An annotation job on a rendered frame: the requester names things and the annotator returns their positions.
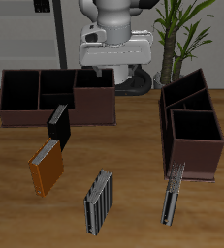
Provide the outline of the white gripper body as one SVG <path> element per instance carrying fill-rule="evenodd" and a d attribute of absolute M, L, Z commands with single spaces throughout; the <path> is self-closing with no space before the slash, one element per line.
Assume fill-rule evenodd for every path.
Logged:
<path fill-rule="evenodd" d="M 131 39 L 119 46 L 82 42 L 79 62 L 82 66 L 148 64 L 151 61 L 152 42 L 153 36 L 147 30 L 132 31 Z"/>

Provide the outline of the wide dark brown desk caddy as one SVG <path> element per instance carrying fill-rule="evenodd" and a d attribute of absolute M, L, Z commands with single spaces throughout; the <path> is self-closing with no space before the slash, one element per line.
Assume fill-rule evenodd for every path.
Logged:
<path fill-rule="evenodd" d="M 113 125 L 112 69 L 5 70 L 0 117 L 4 127 L 45 127 L 58 105 L 68 107 L 72 126 Z"/>

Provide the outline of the narrow dark brown desk caddy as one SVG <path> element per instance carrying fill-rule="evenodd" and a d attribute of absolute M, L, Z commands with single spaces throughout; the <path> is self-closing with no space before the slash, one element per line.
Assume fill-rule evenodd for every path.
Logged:
<path fill-rule="evenodd" d="M 184 164 L 184 180 L 212 182 L 224 137 L 201 69 L 161 89 L 159 115 L 164 176 Z"/>

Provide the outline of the orange book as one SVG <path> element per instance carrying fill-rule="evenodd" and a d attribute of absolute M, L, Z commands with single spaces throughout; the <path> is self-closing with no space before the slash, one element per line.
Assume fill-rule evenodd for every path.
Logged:
<path fill-rule="evenodd" d="M 45 197 L 64 172 L 60 141 L 49 138 L 28 164 L 36 194 Z"/>

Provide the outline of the thick black grey striped book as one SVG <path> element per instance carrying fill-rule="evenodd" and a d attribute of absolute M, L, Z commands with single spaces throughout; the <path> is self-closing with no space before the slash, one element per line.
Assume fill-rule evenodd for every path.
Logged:
<path fill-rule="evenodd" d="M 112 172 L 100 170 L 83 204 L 86 231 L 97 235 L 113 203 Z"/>

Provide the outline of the thin black grey striped book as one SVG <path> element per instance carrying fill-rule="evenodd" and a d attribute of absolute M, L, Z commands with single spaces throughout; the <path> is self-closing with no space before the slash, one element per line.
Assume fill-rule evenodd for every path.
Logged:
<path fill-rule="evenodd" d="M 184 163 L 173 163 L 172 165 L 161 216 L 161 223 L 167 226 L 170 226 L 174 219 L 176 202 L 179 194 L 184 168 Z"/>

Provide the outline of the green pot plant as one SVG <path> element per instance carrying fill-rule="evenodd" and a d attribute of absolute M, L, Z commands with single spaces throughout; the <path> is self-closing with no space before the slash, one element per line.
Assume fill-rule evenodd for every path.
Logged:
<path fill-rule="evenodd" d="M 196 48 L 211 43 L 211 40 L 206 40 L 209 27 L 195 37 L 200 21 L 190 26 L 186 26 L 186 23 L 215 0 L 204 0 L 201 3 L 194 0 L 186 10 L 182 9 L 182 2 L 183 0 L 164 0 L 164 12 L 157 9 L 160 18 L 154 21 L 154 25 L 159 23 L 163 28 L 162 31 L 158 30 L 161 38 L 159 43 L 164 47 L 159 81 L 161 85 L 180 79 L 182 62 L 186 58 L 195 58 L 193 51 Z"/>

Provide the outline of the flat black base plate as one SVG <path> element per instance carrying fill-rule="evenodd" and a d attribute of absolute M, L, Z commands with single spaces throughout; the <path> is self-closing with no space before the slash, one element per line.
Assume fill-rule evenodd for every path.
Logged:
<path fill-rule="evenodd" d="M 125 82 L 115 87 L 116 96 L 141 96 L 146 94 L 152 86 L 150 74 L 139 65 L 134 71 L 134 75 Z"/>

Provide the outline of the dark vertical post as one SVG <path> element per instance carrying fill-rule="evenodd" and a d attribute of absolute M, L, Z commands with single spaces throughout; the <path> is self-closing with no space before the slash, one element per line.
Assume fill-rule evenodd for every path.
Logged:
<path fill-rule="evenodd" d="M 66 48 L 65 48 L 61 1 L 52 0 L 52 6 L 53 6 L 53 12 L 54 12 L 54 22 L 55 22 L 55 31 L 56 31 L 56 40 L 57 40 L 60 68 L 66 69 L 67 68 L 67 56 L 66 56 Z"/>

